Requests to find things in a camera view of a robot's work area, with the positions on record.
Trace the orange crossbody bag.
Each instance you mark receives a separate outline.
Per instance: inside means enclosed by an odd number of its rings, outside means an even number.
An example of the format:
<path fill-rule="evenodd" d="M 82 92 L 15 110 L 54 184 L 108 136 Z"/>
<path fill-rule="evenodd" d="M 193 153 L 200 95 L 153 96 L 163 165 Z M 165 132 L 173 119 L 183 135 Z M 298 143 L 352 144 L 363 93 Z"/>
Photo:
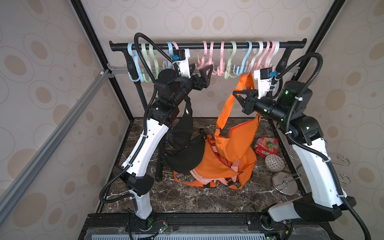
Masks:
<path fill-rule="evenodd" d="M 221 130 L 226 126 L 235 100 L 235 96 L 229 96 L 218 117 L 217 130 L 215 132 L 216 150 L 223 160 L 231 163 L 239 161 L 240 165 L 251 165 L 257 161 L 251 144 L 259 127 L 260 115 L 256 115 L 251 121 L 231 128 L 227 137 L 221 135 Z"/>

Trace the black crossbody bag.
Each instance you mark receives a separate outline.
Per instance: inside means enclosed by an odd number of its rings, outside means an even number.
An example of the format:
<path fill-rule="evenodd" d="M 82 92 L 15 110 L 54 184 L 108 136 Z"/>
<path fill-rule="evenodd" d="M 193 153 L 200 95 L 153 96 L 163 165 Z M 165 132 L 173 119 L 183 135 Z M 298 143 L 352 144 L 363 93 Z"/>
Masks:
<path fill-rule="evenodd" d="M 179 122 L 167 132 L 168 143 L 176 150 L 181 151 L 190 142 L 193 134 L 193 110 L 191 99 L 186 96 L 186 106 L 183 116 Z"/>
<path fill-rule="evenodd" d="M 199 129 L 199 135 L 187 141 L 185 137 L 176 137 L 169 134 L 168 144 L 174 151 L 160 153 L 161 160 L 177 173 L 187 173 L 195 169 L 203 160 L 205 140 L 207 134 L 204 129 Z"/>

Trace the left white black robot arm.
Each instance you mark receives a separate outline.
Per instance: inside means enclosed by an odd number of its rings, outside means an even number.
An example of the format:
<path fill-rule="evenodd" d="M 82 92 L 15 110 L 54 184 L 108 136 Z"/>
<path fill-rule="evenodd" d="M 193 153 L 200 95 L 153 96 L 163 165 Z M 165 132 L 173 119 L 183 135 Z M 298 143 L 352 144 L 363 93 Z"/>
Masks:
<path fill-rule="evenodd" d="M 111 44 L 111 49 L 123 51 L 128 56 L 127 67 L 133 77 L 138 77 L 137 62 L 141 62 L 154 91 L 145 109 L 143 131 L 135 147 L 123 164 L 113 169 L 115 180 L 122 180 L 128 192 L 107 198 L 107 187 L 103 187 L 99 198 L 104 204 L 130 198 L 136 217 L 149 221 L 153 217 L 150 191 L 155 180 L 147 174 L 147 168 L 158 145 L 171 145 L 173 151 L 166 153 L 165 161 L 182 173 L 194 169 L 203 159 L 205 135 L 192 136 L 193 110 L 189 93 L 209 87 L 214 67 L 197 69 L 195 64 L 189 63 L 187 49 L 175 49 L 173 55 L 169 55 L 143 33 L 135 34 L 133 44 Z"/>

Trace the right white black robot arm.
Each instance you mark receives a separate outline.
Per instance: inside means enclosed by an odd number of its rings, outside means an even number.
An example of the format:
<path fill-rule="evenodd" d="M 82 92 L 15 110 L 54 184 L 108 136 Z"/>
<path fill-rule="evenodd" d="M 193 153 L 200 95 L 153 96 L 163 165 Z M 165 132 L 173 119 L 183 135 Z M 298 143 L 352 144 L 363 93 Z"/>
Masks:
<path fill-rule="evenodd" d="M 322 55 L 308 53 L 301 56 L 277 74 L 275 80 L 280 80 L 297 64 L 311 58 L 316 59 L 317 65 L 309 79 L 305 83 L 286 82 L 277 100 L 262 95 L 260 90 L 233 92 L 243 113 L 249 115 L 257 112 L 280 125 L 280 130 L 302 163 L 312 190 L 295 200 L 264 209 L 261 223 L 266 230 L 272 230 L 277 223 L 283 221 L 315 222 L 322 226 L 325 222 L 335 221 L 342 215 L 342 211 L 349 211 L 360 225 L 365 239 L 370 240 L 372 237 L 368 227 L 353 208 L 356 205 L 355 198 L 349 197 L 341 186 L 332 159 L 327 153 L 319 122 L 304 114 L 312 96 L 309 86 L 323 66 Z"/>

